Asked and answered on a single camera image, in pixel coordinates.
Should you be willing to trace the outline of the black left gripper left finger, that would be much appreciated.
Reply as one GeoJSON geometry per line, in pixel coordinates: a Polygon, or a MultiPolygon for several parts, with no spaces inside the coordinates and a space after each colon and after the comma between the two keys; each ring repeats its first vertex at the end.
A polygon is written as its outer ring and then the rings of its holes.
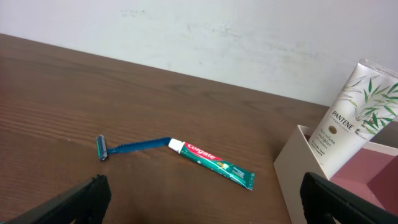
{"type": "Polygon", "coordinates": [[[7,223],[102,223],[110,201],[108,178],[96,175],[7,223]]]}

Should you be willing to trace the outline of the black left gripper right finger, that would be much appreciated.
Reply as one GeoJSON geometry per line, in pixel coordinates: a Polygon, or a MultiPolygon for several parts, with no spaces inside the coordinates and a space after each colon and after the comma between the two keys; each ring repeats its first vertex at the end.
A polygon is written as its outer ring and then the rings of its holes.
{"type": "Polygon", "coordinates": [[[305,173],[300,197],[308,224],[397,224],[397,215],[314,172],[305,173]]]}

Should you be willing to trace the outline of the cream box with pink inside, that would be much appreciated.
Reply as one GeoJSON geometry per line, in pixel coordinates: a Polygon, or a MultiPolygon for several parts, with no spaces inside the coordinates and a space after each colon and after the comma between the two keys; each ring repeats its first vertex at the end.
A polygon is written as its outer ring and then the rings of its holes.
{"type": "Polygon", "coordinates": [[[314,172],[362,199],[397,215],[397,149],[366,143],[333,177],[328,177],[308,145],[313,129],[298,125],[274,162],[291,222],[305,224],[300,187],[314,172]]]}

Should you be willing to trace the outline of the white Pantene tube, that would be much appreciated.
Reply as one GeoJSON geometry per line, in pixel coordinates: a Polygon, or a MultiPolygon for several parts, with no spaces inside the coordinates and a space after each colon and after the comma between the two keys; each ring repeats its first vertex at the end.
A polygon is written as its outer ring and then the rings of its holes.
{"type": "Polygon", "coordinates": [[[396,117],[397,72],[363,58],[308,144],[331,178],[396,117]]]}

